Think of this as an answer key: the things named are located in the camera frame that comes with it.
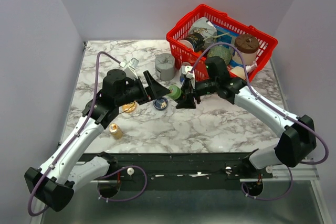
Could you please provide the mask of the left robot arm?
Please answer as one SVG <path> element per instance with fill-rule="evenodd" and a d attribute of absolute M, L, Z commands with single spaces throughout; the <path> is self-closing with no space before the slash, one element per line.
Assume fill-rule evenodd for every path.
<path fill-rule="evenodd" d="M 73 168 L 92 141 L 98 137 L 119 115 L 119 108 L 133 101 L 142 105 L 169 94 L 169 89 L 159 84 L 148 71 L 144 73 L 148 83 L 131 79 L 120 69 L 107 72 L 102 89 L 94 96 L 82 112 L 82 117 L 68 138 L 39 168 L 30 167 L 25 181 L 31 197 L 36 197 L 55 212 L 63 210 L 71 201 L 80 182 L 85 184 L 102 176 L 112 179 L 116 166 L 107 154 L 99 154 L 86 163 L 81 174 Z"/>

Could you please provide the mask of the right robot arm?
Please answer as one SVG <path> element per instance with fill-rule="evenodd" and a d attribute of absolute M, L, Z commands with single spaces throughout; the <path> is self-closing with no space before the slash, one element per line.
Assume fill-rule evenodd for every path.
<path fill-rule="evenodd" d="M 205 65 L 209 76 L 207 80 L 185 78 L 177 94 L 171 95 L 177 109 L 194 109 L 200 103 L 201 96 L 216 93 L 253 114 L 279 137 L 276 145 L 254 150 L 243 159 L 241 171 L 246 177 L 255 177 L 267 166 L 284 164 L 295 167 L 316 148 L 312 118 L 304 115 L 291 121 L 293 114 L 262 101 L 262 97 L 250 89 L 243 79 L 232 78 L 220 57 L 206 59 Z"/>

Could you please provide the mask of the dark blue round dish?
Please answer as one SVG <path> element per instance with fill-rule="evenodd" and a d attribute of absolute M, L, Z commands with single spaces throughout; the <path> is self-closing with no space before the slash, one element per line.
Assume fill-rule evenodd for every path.
<path fill-rule="evenodd" d="M 169 102 L 166 97 L 160 97 L 153 101 L 153 106 L 159 111 L 165 110 L 168 104 Z"/>

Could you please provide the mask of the green bottle cap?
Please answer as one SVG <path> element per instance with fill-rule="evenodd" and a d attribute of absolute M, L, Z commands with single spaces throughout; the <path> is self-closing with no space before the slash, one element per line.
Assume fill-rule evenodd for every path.
<path fill-rule="evenodd" d="M 173 100 L 178 100 L 182 94 L 181 89 L 177 85 L 171 85 L 169 87 L 169 94 L 167 95 Z"/>

